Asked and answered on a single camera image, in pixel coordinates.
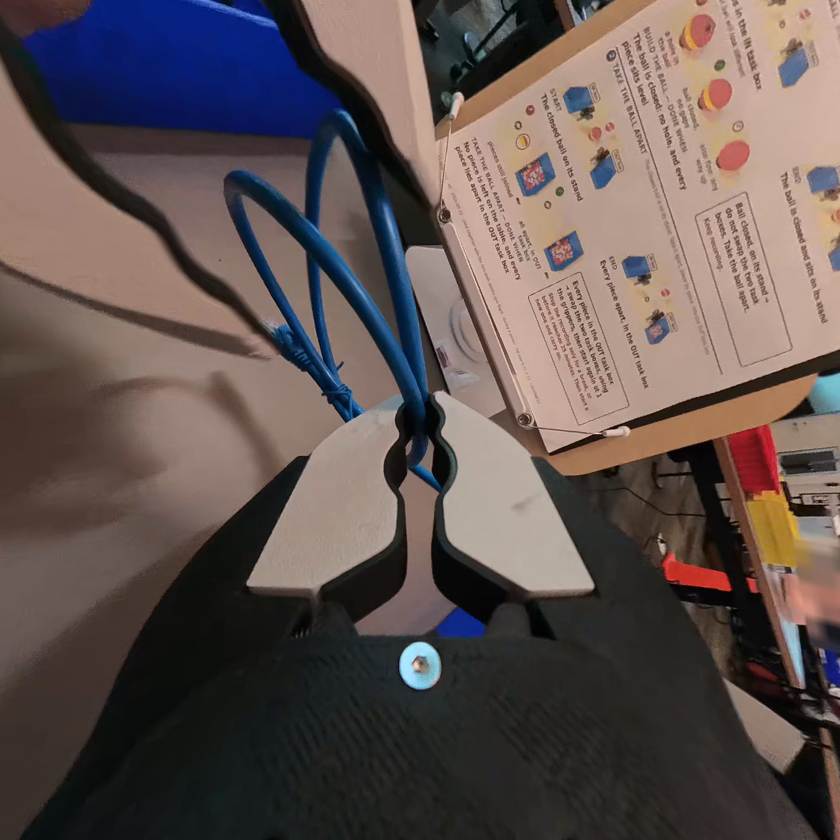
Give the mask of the white stand base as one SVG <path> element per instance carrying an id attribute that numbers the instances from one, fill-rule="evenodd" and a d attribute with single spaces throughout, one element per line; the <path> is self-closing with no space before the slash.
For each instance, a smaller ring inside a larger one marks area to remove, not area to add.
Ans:
<path id="1" fill-rule="evenodd" d="M 484 417 L 501 413 L 501 390 L 443 248 L 413 246 L 405 260 L 448 393 Z"/>

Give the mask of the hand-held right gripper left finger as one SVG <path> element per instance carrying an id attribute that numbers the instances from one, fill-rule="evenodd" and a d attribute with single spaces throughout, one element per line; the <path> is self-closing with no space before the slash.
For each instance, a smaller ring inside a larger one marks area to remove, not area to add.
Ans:
<path id="1" fill-rule="evenodd" d="M 394 396 L 313 450 L 250 572 L 251 594 L 337 604 L 358 622 L 400 591 L 407 571 L 403 414 Z"/>

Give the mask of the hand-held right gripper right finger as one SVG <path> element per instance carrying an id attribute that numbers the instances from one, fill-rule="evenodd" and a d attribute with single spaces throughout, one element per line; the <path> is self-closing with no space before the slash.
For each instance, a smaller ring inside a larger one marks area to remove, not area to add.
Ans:
<path id="1" fill-rule="evenodd" d="M 436 587 L 486 623 L 498 606 L 591 595 L 595 583 L 525 447 L 446 392 L 429 398 Z"/>

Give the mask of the blue plastic bin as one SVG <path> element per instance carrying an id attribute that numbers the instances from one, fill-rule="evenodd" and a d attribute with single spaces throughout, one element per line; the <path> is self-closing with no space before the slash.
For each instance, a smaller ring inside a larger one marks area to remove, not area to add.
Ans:
<path id="1" fill-rule="evenodd" d="M 435 627 L 435 633 L 439 637 L 449 638 L 483 637 L 486 633 L 486 626 L 465 610 L 457 607 Z"/>
<path id="2" fill-rule="evenodd" d="M 69 123 L 309 140 L 341 108 L 263 2 L 94 1 L 23 48 Z"/>

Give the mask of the yellow storage bin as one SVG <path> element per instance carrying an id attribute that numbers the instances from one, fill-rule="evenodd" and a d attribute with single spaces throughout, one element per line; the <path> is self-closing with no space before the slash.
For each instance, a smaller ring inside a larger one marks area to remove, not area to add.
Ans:
<path id="1" fill-rule="evenodd" d="M 786 496 L 771 490 L 751 494 L 747 509 L 762 563 L 797 571 L 802 540 Z"/>

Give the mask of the red storage bin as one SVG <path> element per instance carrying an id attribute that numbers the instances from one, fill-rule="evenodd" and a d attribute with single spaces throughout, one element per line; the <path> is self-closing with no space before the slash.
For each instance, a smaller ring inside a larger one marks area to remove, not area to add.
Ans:
<path id="1" fill-rule="evenodd" d="M 730 434 L 727 444 L 745 495 L 781 494 L 779 462 L 770 425 Z"/>

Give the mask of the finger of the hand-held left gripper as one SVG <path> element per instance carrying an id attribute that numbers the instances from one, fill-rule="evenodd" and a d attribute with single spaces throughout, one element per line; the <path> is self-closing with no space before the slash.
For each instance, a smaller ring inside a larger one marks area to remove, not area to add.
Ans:
<path id="1" fill-rule="evenodd" d="M 69 22 L 2 19 L 2 269 L 167 339 L 242 358 L 278 355 L 246 300 L 58 116 L 23 36 Z"/>
<path id="2" fill-rule="evenodd" d="M 408 1 L 266 1 L 297 66 L 337 97 L 374 159 L 439 205 L 435 123 Z"/>

